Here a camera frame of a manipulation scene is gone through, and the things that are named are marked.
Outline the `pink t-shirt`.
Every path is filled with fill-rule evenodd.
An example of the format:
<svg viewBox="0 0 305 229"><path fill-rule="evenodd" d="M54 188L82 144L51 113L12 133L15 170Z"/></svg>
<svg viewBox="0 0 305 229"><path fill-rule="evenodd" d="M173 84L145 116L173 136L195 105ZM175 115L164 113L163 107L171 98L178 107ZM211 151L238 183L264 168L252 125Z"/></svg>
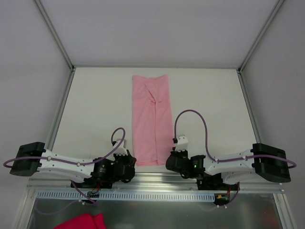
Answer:
<svg viewBox="0 0 305 229"><path fill-rule="evenodd" d="M168 75L132 77L132 146L139 167L162 166L173 147Z"/></svg>

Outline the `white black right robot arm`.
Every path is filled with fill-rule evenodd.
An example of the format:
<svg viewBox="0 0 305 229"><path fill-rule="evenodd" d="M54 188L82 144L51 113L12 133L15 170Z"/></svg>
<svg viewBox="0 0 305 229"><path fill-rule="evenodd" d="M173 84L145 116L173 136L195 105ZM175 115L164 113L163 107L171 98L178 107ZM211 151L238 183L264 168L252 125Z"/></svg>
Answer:
<svg viewBox="0 0 305 229"><path fill-rule="evenodd" d="M167 170L179 173L183 179L205 180L211 177L215 189L253 180L258 177L273 183L291 181L289 169L292 162L284 150L261 143L241 153L211 159L209 156L188 157L188 151L172 151L166 160Z"/></svg>

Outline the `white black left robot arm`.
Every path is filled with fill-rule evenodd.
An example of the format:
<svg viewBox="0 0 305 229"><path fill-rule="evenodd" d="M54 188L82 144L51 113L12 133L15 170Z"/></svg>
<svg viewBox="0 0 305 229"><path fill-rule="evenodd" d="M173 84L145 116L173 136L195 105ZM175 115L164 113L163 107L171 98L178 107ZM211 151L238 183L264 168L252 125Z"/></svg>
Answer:
<svg viewBox="0 0 305 229"><path fill-rule="evenodd" d="M113 142L114 160L79 159L60 156L44 148L42 142L34 142L19 147L16 160L10 168L10 174L20 177L31 177L38 172L54 175L75 182L77 187L93 188L99 184L111 186L121 181L129 183L135 176L134 158L125 144Z"/></svg>

